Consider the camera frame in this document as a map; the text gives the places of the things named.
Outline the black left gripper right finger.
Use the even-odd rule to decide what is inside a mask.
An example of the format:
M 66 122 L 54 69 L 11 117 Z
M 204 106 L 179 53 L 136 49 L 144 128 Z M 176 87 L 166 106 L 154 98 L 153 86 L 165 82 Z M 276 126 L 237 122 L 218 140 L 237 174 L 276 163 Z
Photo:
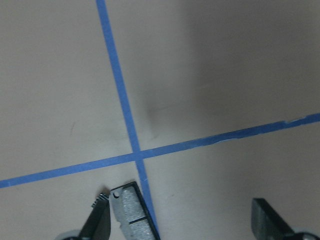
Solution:
M 297 240 L 292 228 L 264 198 L 251 202 L 251 231 L 256 240 Z

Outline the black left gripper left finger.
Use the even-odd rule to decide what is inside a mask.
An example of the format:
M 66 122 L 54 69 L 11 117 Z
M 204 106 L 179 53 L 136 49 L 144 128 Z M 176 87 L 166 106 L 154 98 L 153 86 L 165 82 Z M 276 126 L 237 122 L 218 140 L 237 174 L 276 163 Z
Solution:
M 100 201 L 83 225 L 78 238 L 80 240 L 108 240 L 111 235 L 111 214 L 108 200 Z

